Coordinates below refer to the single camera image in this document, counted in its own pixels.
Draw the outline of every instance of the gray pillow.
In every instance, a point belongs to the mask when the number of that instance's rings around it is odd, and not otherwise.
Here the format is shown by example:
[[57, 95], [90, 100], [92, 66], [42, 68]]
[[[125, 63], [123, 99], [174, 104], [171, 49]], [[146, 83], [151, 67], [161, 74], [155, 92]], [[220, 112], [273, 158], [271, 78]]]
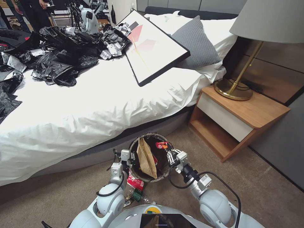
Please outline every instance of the gray pillow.
[[193, 20], [179, 28], [172, 35], [172, 38], [186, 47], [191, 54], [191, 56], [180, 62], [177, 67], [196, 69], [218, 63], [221, 60], [214, 46], [204, 33], [204, 27], [199, 16], [196, 16]]

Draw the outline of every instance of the black picture frame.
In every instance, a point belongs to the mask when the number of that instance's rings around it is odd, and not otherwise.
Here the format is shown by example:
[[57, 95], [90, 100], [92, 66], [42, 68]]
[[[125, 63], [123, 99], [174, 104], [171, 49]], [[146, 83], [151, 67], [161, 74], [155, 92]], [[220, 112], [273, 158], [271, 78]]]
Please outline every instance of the black picture frame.
[[[136, 11], [136, 10], [132, 10], [123, 20], [121, 20], [119, 24], [122, 23], [122, 21], [124, 21], [133, 11]], [[128, 62], [130, 64], [130, 67], [132, 69], [132, 72], [133, 72], [133, 75], [135, 77], [135, 80], [137, 82], [137, 84], [142, 87], [146, 84], [148, 84], [149, 82], [151, 82], [152, 80], [154, 80], [155, 78], [157, 78], [158, 76], [162, 75], [163, 73], [165, 73], [167, 70], [171, 69], [172, 67], [175, 67], [178, 63], [180, 63], [181, 61], [185, 60], [186, 58], [188, 58], [191, 54], [190, 54], [190, 51], [184, 47], [183, 45], [181, 45], [179, 42], [177, 42], [175, 39], [173, 39], [172, 37], [170, 37], [167, 33], [165, 33], [163, 30], [161, 30], [158, 26], [156, 26], [154, 23], [152, 23], [151, 21], [149, 21], [147, 18], [145, 18], [143, 15], [141, 15], [139, 12], [137, 12], [138, 15], [140, 17], [143, 17], [145, 20], [147, 20], [149, 23], [151, 23], [152, 25], [154, 25], [160, 32], [162, 32], [163, 34], [165, 34], [166, 36], [168, 36], [171, 40], [173, 40], [175, 43], [177, 43], [179, 46], [181, 46], [183, 49], [185, 49], [185, 53], [182, 54], [181, 56], [177, 57], [175, 60], [173, 60], [172, 62], [170, 62], [169, 64], [165, 65], [163, 68], [161, 68], [160, 70], [158, 70], [157, 72], [151, 74], [149, 77], [147, 77], [146, 79], [144, 79], [143, 81], [139, 82], [137, 77], [136, 77], [136, 74], [134, 72], [134, 69], [132, 67], [132, 64], [128, 58], [128, 55], [127, 53], [125, 52], [125, 55], [128, 59]]]

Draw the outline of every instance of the jeans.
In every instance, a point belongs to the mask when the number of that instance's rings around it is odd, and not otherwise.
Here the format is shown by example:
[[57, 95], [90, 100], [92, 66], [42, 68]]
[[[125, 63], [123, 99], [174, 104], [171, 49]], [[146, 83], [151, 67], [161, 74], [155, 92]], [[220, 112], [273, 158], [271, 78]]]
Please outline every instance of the jeans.
[[2, 19], [2, 17], [0, 17], [0, 28], [7, 29], [6, 23], [4, 22], [4, 20]]
[[3, 28], [12, 29], [12, 27], [10, 26], [10, 23], [7, 20], [7, 17], [6, 17], [6, 15], [5, 15], [5, 13], [4, 13], [4, 11], [3, 11], [3, 9], [2, 9], [1, 6], [0, 6], [0, 14], [1, 14], [1, 18], [2, 18], [1, 23], [4, 22], [6, 24], [6, 27], [2, 24]]
[[[28, 16], [26, 15], [23, 7], [21, 5], [18, 6], [18, 7], [19, 7], [20, 11], [23, 12], [23, 16], [25, 16], [26, 19], [29, 21]], [[9, 8], [11, 9], [13, 15], [17, 18], [17, 20], [19, 21], [19, 23], [21, 24], [21, 27], [23, 28], [23, 31], [30, 33], [31, 31], [29, 30], [27, 24], [25, 23], [22, 15], [20, 15], [19, 13], [17, 13], [17, 11], [15, 10], [15, 8], [13, 6], [10, 6]]]

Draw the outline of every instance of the beige carpet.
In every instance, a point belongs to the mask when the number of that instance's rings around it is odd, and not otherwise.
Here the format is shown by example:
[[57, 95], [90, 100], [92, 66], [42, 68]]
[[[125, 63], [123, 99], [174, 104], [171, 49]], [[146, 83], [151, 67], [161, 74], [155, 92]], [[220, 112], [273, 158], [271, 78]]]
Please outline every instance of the beige carpet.
[[[304, 194], [250, 149], [221, 163], [186, 125], [167, 138], [176, 148], [189, 154], [192, 166], [199, 172], [212, 171], [222, 177], [240, 196], [242, 212], [266, 228], [303, 227]], [[53, 228], [65, 228], [94, 200], [96, 191], [108, 182], [110, 173], [106, 169], [110, 164], [108, 161], [0, 187], [0, 227], [42, 228], [41, 221], [44, 220]], [[182, 185], [182, 177], [176, 173], [173, 181]], [[237, 205], [234, 196], [215, 178], [211, 188], [222, 191]], [[168, 179], [147, 184], [144, 192], [158, 204], [206, 222], [189, 190], [174, 188]]]

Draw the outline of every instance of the red packaging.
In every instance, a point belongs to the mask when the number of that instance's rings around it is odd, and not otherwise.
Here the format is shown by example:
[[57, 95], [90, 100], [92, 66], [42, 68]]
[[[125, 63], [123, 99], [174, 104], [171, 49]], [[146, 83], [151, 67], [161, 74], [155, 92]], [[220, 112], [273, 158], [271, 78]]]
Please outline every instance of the red packaging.
[[154, 154], [152, 154], [153, 160], [154, 160], [154, 164], [157, 165], [158, 160], [156, 159], [156, 157], [154, 156]]
[[143, 190], [143, 181], [141, 179], [137, 179], [132, 175], [132, 171], [129, 171], [129, 177], [127, 179], [128, 185], [137, 188], [138, 190], [142, 191]]
[[157, 142], [156, 147], [158, 149], [167, 149], [168, 148], [168, 142]]

